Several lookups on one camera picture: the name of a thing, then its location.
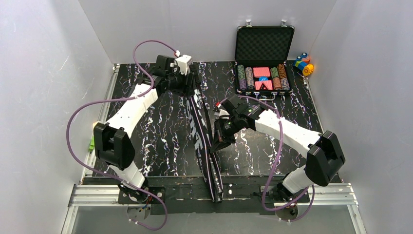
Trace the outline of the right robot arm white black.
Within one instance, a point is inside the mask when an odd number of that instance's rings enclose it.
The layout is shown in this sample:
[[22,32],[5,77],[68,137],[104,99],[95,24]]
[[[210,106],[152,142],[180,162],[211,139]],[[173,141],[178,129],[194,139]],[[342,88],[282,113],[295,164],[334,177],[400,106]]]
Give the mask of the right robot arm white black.
[[345,156],[338,137],[331,131],[319,133],[286,120],[278,111],[258,100],[248,102],[248,96],[232,96],[217,103],[219,117],[214,123],[211,145],[216,152],[235,143],[235,134],[241,129],[252,129],[267,134],[296,150],[306,164],[289,172],[269,195],[288,201],[299,191],[312,186],[326,187],[345,164]]

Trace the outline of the black racket bag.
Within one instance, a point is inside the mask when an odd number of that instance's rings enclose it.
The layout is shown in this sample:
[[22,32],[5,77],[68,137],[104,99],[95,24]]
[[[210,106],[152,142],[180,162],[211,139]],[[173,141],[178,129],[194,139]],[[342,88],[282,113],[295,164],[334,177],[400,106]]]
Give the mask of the black racket bag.
[[209,117],[204,119],[201,111],[208,114],[208,110],[201,94],[201,79],[194,65],[189,66],[188,79],[189,94],[186,97],[190,136],[194,143],[197,164],[201,170],[207,191],[214,203],[223,201],[223,182],[218,167],[217,156],[210,152],[212,127]]

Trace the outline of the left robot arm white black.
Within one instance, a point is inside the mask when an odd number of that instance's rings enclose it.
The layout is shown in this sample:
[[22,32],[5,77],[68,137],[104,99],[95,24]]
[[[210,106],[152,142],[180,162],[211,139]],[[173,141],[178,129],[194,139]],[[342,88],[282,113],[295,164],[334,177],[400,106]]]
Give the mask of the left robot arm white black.
[[177,58],[159,55],[156,64],[136,84],[131,99],[105,123],[94,127],[94,153],[116,172],[127,187],[141,188],[145,177],[134,163],[135,149],[131,135],[146,110],[160,95],[174,92],[179,95],[193,94],[195,72],[192,57]]

